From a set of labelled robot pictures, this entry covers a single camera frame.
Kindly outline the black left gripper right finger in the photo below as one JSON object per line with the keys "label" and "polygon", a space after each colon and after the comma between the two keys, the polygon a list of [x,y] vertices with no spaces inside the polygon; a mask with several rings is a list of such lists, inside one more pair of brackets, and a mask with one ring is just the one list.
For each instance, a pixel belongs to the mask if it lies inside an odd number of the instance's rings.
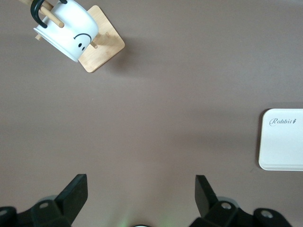
{"label": "black left gripper right finger", "polygon": [[253,214],[227,200],[219,200],[206,176],[195,178],[195,201],[200,217],[192,227],[289,227],[290,223],[279,212],[258,208]]}

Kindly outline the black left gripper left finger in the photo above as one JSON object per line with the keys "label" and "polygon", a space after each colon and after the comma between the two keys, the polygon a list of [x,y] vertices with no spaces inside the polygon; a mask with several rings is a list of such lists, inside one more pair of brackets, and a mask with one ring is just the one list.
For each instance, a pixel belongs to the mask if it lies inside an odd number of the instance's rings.
{"label": "black left gripper left finger", "polygon": [[88,198],[86,174],[78,174],[55,198],[37,202],[17,213],[15,207],[0,208],[2,227],[71,227]]}

